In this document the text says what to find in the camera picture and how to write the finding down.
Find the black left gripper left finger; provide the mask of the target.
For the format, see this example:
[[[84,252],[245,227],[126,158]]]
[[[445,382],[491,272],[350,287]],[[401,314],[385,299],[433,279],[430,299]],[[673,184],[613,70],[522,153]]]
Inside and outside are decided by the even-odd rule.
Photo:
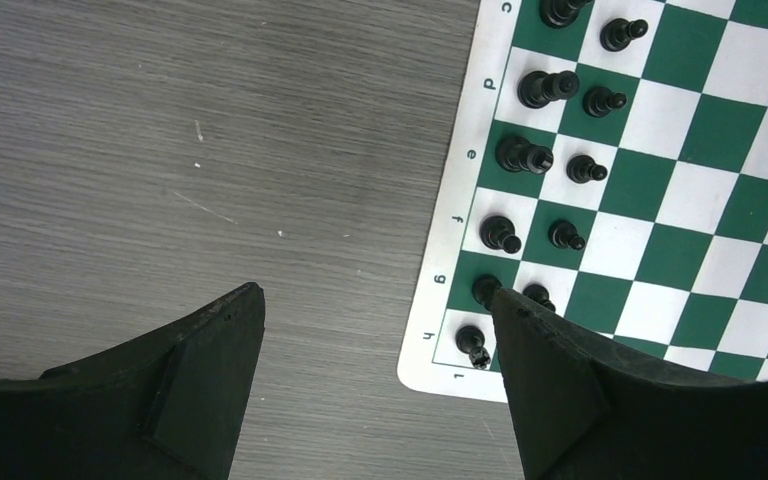
[[[0,380],[0,479],[225,479],[265,332],[243,284],[115,347]]]

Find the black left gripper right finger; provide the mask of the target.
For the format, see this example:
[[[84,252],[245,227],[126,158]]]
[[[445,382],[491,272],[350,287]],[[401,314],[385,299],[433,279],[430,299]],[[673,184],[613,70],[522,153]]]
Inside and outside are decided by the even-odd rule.
[[[521,293],[489,297],[528,479],[768,479],[768,381],[658,359]]]

